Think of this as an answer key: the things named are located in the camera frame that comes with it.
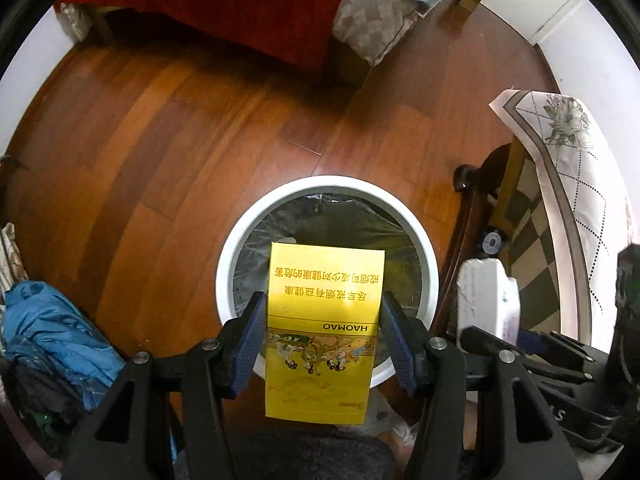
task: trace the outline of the silver screw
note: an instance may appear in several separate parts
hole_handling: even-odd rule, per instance
[[[429,339],[429,346],[434,350],[444,350],[447,347],[447,342],[441,337],[432,337]]]
[[[200,343],[200,347],[203,350],[215,350],[220,346],[220,341],[218,341],[215,337],[207,337],[202,343]]]
[[[137,365],[143,365],[147,361],[149,361],[149,352],[142,351],[133,356],[133,362]]]
[[[511,350],[500,350],[498,352],[498,357],[503,363],[513,363],[516,360],[516,356]]]

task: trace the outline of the trash can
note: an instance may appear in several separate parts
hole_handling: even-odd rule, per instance
[[[284,184],[254,203],[236,222],[216,270],[221,323],[242,314],[255,290],[267,291],[272,242],[385,250],[383,288],[404,312],[431,325],[438,299],[438,267],[418,219],[385,190],[344,176],[312,176]],[[264,357],[254,372],[264,378]],[[395,373],[378,338],[373,388]]]

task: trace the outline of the wooden floor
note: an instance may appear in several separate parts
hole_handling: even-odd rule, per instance
[[[454,168],[511,139],[488,103],[553,88],[513,29],[482,6],[466,22],[461,11],[443,5],[418,23],[360,91],[199,35],[76,48],[9,150],[24,168],[2,218],[30,277],[126,355],[183,352],[220,329],[214,273],[239,216],[313,174],[396,195],[442,266],[460,205]],[[245,405],[261,388],[252,381]]]

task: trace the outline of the yellow box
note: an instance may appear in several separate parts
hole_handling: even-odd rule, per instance
[[[385,251],[272,245],[267,416],[363,423],[384,265]]]

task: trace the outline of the plastic bag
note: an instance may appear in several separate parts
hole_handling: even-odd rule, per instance
[[[414,244],[383,209],[344,194],[320,193],[295,198],[269,213],[249,234],[234,272],[234,305],[240,316],[256,290],[267,291],[272,242],[376,249],[385,251],[383,289],[415,317],[422,280]],[[378,338],[375,365],[388,357]]]

